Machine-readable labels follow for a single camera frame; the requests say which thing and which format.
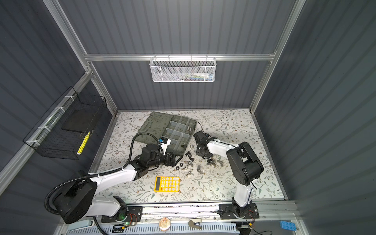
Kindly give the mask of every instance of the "black wire basket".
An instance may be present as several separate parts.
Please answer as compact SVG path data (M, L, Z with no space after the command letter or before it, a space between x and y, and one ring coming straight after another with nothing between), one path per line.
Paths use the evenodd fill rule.
M24 143L43 157L78 160L106 108L104 97L75 92Z

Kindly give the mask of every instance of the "wire basket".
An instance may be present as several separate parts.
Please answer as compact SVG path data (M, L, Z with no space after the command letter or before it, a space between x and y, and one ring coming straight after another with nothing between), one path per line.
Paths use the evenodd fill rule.
M43 157L78 160L106 108L102 96L74 93L37 128L39 134L29 133L24 143Z
M214 82L217 62L212 60L158 60L150 59L154 82Z

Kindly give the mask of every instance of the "white mesh basket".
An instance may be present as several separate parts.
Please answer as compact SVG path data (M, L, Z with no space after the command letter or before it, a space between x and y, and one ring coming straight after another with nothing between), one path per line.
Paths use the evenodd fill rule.
M154 82L214 82L217 62L210 60L158 60L150 59Z

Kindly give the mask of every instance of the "black mounting plate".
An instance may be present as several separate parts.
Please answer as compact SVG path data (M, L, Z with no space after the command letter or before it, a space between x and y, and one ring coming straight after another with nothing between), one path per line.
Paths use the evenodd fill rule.
M223 211L223 213L220 214L221 220L239 219L232 212L231 203L219 204L219 210ZM249 214L246 213L246 216L245 216L245 218L247 220L248 219L252 220L252 219L258 219L258 218L260 218L260 215L258 214L258 209L257 209L257 205L256 204L251 203L250 204L250 208L248 210L250 210Z
M128 210L130 213L135 214L137 217L137 222L141 221L141 215L142 215L142 206L129 206ZM101 223L113 223L115 221L115 217L108 217L108 216L102 216L102 219L100 220ZM128 216L123 222L130 222L130 216ZM135 222L135 217L132 215L132 222Z

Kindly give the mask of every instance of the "leaf pattern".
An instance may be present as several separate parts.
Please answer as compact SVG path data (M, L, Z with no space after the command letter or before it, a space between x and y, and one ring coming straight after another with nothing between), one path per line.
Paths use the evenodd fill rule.
M222 141L248 142L264 166L264 172L255 183L257 190L252 191L251 197L253 199L283 198L248 109L164 111L163 113L195 119L201 123L206 133ZM127 161L131 140L150 114L151 112L122 112L119 114L99 171L122 166ZM117 195L126 203L230 200L235 193L237 181L232 175L228 160L214 155L213 159L221 160L223 167L220 164L208 166L206 160L196 156L194 138L191 138L190 144L187 151L191 151L192 157L195 159L193 168L176 170L174 167L160 166L138 180L107 188L99 192L98 196ZM143 143L134 143L132 159L141 154L141 149L144 146ZM180 162L184 163L185 161L189 161L189 159L184 155ZM198 165L201 166L203 174L197 172ZM186 174L190 169L192 169L192 173L187 177ZM180 191L177 193L155 193L154 184L157 176L179 176Z

